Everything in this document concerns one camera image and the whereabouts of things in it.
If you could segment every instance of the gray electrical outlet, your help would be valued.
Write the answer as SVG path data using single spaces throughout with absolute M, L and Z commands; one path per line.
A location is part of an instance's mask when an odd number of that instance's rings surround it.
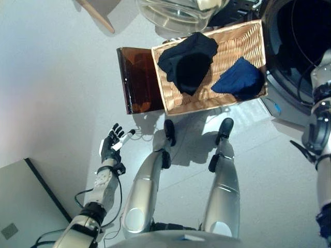
M 4 229 L 1 230 L 1 233 L 3 236 L 5 236 L 5 239 L 10 239 L 14 234 L 16 234 L 19 230 L 17 227 L 14 225 L 14 223 L 11 223 L 9 226 L 5 227 Z

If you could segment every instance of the washing machine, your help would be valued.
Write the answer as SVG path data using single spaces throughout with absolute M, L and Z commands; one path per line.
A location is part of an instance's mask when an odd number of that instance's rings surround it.
M 312 107 L 310 72 L 331 48 L 330 0 L 263 1 L 268 96 L 276 118 L 305 126 Z

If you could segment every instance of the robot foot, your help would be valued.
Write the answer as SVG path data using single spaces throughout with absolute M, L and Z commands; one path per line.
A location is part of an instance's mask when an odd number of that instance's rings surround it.
M 165 136 L 169 141 L 171 141 L 171 146 L 176 145 L 174 123 L 171 120 L 165 120 L 163 128 L 164 128 Z
M 234 122 L 233 122 L 233 119 L 231 119 L 231 118 L 225 118 L 222 121 L 222 124 L 219 127 L 218 134 L 217 134 L 217 137 L 215 140 L 215 144 L 217 146 L 218 146 L 221 138 L 229 138 L 230 133 L 233 128 L 233 124 L 234 124 Z

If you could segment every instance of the black garment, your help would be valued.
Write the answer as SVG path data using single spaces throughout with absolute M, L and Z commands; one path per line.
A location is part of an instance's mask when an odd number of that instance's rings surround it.
M 244 101 L 256 96 L 263 84 L 262 72 L 241 57 L 221 75 L 221 78 L 212 86 L 212 90 L 217 93 L 233 94 Z
M 194 33 L 177 46 L 165 50 L 158 66 L 167 73 L 168 82 L 174 82 L 180 93 L 193 96 L 209 70 L 217 47 L 214 39 Z

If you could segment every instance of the black washing machine drum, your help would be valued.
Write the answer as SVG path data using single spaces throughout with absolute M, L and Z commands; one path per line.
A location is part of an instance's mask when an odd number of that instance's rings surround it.
M 331 0 L 266 0 L 260 13 L 267 79 L 287 101 L 309 114 L 310 72 L 331 48 Z

